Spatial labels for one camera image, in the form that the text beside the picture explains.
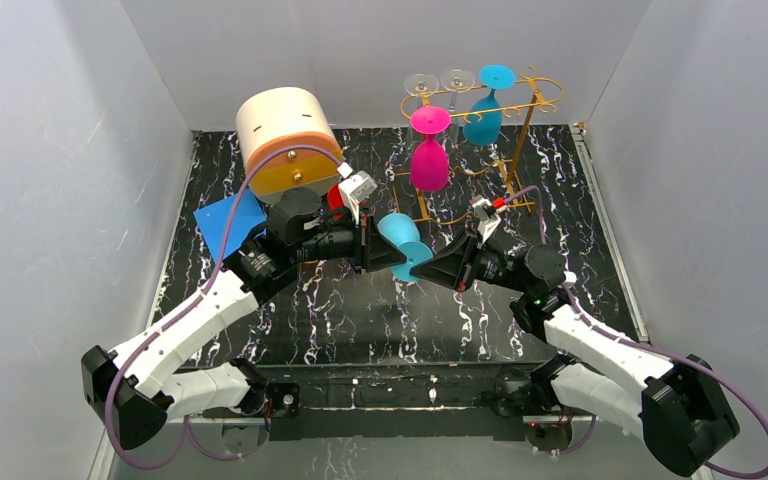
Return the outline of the light blue wine glass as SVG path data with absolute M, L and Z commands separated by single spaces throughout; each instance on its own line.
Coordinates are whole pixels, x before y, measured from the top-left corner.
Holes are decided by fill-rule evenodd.
M 421 241 L 415 221 L 406 214 L 393 212 L 382 217 L 377 227 L 381 235 L 406 257 L 404 262 L 391 268 L 394 277 L 402 282 L 418 282 L 420 278 L 411 273 L 412 268 L 430 260 L 434 253 Z

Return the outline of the red wine glass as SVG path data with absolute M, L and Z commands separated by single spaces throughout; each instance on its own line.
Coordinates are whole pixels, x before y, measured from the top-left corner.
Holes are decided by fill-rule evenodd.
M 332 214 L 336 218 L 341 218 L 345 215 L 345 204 L 338 185 L 335 185 L 328 191 L 326 201 L 328 205 L 327 212 L 329 214 Z

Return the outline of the magenta wine glass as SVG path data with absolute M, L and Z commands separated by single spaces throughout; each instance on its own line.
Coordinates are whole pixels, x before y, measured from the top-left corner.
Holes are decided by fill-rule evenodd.
M 450 124 L 450 114 L 437 106 L 423 106 L 411 115 L 412 129 L 423 136 L 410 160 L 410 180 L 415 188 L 434 192 L 448 183 L 449 158 L 436 135 Z

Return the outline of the white cylindrical drawer box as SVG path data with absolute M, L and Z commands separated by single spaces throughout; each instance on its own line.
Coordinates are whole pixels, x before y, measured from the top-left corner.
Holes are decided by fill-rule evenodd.
M 260 170 L 249 184 L 263 203 L 274 204 L 283 193 L 305 187 L 323 196 L 339 181 L 337 165 L 309 145 L 337 158 L 342 149 L 317 98 L 299 87 L 278 87 L 247 99 L 239 108 L 236 132 L 245 172 Z

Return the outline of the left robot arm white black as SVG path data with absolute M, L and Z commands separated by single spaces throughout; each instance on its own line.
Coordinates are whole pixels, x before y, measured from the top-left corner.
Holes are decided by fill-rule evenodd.
M 305 262 L 347 260 L 360 273 L 405 263 L 407 255 L 381 226 L 365 207 L 336 213 L 309 189 L 287 190 L 183 304 L 111 350 L 87 350 L 80 359 L 83 396 L 117 452 L 142 446 L 172 419 L 205 410 L 269 413 L 277 399 L 251 361 L 189 373 L 180 367 L 220 331 L 294 283 Z

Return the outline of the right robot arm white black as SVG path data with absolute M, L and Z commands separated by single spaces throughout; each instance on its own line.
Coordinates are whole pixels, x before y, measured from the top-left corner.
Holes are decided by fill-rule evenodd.
M 533 406 L 583 409 L 639 438 L 672 473 L 690 477 L 740 433 L 721 386 L 695 355 L 670 360 L 591 319 L 566 287 L 563 256 L 536 244 L 512 256 L 464 230 L 413 276 L 456 291 L 482 281 L 519 292 L 518 326 L 559 350 L 531 374 Z

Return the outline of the teal wine glass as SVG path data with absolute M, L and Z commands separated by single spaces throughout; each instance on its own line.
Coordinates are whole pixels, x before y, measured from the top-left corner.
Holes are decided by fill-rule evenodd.
M 489 146 L 496 142 L 501 126 L 501 106 L 495 95 L 498 90 L 512 87 L 516 82 L 515 73 L 504 65 L 487 65 L 479 72 L 480 82 L 489 93 L 472 107 L 465 117 L 463 134 L 465 139 L 477 146 Z

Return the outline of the clear wine glass right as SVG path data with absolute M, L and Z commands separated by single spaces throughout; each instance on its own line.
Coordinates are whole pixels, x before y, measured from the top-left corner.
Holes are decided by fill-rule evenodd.
M 457 101 L 461 93 L 468 92 L 475 85 L 475 75 L 470 70 L 449 69 L 442 74 L 440 81 L 443 87 L 450 92 L 448 105 L 451 119 L 450 128 L 458 132 L 464 120 L 457 110 Z

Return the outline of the clear wine glass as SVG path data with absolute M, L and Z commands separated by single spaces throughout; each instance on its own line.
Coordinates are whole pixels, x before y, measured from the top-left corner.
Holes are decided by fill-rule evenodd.
M 457 101 L 461 93 L 468 92 L 475 85 L 475 75 L 470 70 L 449 69 L 442 74 L 440 81 L 443 87 L 450 92 L 448 105 L 451 119 L 450 128 L 458 132 L 464 120 L 457 110 Z
M 404 81 L 407 94 L 416 99 L 417 107 L 428 104 L 428 98 L 439 88 L 438 78 L 431 73 L 415 73 L 409 75 Z

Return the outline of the clear wine glass left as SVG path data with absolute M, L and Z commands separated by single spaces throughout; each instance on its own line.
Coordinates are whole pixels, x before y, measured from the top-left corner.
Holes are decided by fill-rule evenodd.
M 415 73 L 409 75 L 404 81 L 407 94 L 416 99 L 417 107 L 428 104 L 428 98 L 439 88 L 438 78 L 431 73 Z

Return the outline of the blue flat sheet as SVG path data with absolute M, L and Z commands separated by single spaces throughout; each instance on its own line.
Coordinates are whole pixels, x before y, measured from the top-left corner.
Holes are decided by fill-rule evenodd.
M 193 212 L 198 230 L 211 255 L 213 263 L 219 260 L 220 245 L 227 218 L 236 196 L 232 195 Z M 247 189 L 235 211 L 230 233 L 226 242 L 225 255 L 237 250 L 249 232 L 266 220 L 261 204 L 250 189 Z

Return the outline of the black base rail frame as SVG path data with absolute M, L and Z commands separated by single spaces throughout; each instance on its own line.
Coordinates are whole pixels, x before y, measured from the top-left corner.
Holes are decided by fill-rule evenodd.
M 572 422 L 587 413 L 553 402 L 534 370 L 530 363 L 258 367 L 236 358 L 178 369 L 158 392 L 141 394 L 134 377 L 113 385 L 112 361 L 84 360 L 82 381 L 97 413 L 115 393 L 114 430 L 127 450 L 183 417 L 244 426 L 264 420 L 274 441 L 475 436 L 566 449 Z

